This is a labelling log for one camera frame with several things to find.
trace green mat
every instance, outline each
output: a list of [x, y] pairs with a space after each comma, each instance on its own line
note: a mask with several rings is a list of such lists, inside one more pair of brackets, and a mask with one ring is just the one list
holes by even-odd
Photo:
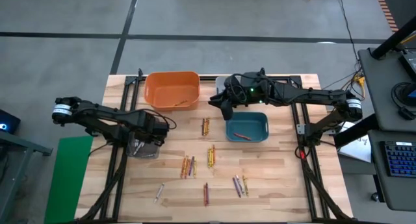
[[91, 136], [64, 138], [59, 141], [45, 223], [73, 220], [91, 145]]

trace keyboard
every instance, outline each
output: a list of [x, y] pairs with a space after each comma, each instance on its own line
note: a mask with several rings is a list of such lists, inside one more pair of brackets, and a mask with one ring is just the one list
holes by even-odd
[[416, 142], [380, 142], [391, 177], [416, 178]]

